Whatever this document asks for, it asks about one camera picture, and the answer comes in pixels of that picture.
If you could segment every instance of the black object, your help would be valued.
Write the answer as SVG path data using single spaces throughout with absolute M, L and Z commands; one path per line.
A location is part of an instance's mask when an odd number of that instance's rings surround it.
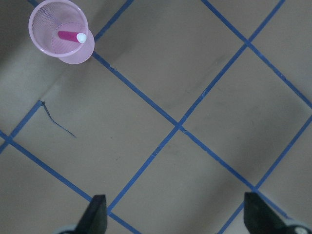
M 104 234 L 107 229 L 105 195 L 95 195 L 74 231 L 59 234 Z
M 250 234 L 312 234 L 299 222 L 287 225 L 257 193 L 245 193 L 244 222 Z

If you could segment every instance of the gray floor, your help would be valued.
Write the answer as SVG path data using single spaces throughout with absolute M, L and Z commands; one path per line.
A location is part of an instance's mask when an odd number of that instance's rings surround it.
M 0 3 L 0 233 L 106 194 L 107 234 L 247 234 L 250 190 L 312 225 L 311 1 L 73 2 L 110 26 L 80 65 L 33 45 L 35 1 Z

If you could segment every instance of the pink container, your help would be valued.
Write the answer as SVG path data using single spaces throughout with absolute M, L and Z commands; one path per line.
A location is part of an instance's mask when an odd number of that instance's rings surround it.
M 94 38 L 87 19 L 82 10 L 69 0 L 40 3 L 30 16 L 28 30 L 38 49 L 69 64 L 85 62 L 94 51 Z M 61 39 L 59 31 L 82 33 L 87 39 L 85 43 Z

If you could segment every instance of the pink pencil holder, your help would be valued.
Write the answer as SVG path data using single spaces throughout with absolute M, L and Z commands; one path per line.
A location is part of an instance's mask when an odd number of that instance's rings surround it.
M 85 62 L 94 51 L 94 38 L 82 10 L 69 0 L 45 0 L 32 12 L 28 29 L 35 46 L 69 64 Z M 83 43 L 73 35 L 85 35 Z

